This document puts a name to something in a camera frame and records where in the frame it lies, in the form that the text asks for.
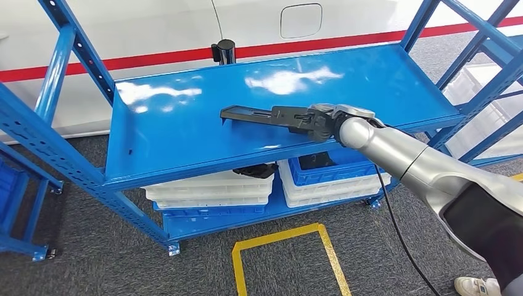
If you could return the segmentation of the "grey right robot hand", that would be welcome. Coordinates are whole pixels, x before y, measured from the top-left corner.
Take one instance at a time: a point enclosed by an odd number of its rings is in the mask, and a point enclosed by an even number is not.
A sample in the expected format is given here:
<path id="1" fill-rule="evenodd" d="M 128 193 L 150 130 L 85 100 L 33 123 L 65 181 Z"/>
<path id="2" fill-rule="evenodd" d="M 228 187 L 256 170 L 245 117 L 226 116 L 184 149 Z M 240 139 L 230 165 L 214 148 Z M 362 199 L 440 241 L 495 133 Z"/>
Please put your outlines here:
<path id="1" fill-rule="evenodd" d="M 314 142 L 325 142 L 334 137 L 340 139 L 342 123 L 349 118 L 362 118 L 376 128 L 387 127 L 375 117 L 375 113 L 366 109 L 348 108 L 317 110 L 307 108 L 302 114 L 295 114 L 297 123 L 288 126 L 291 133 L 306 134 Z"/>

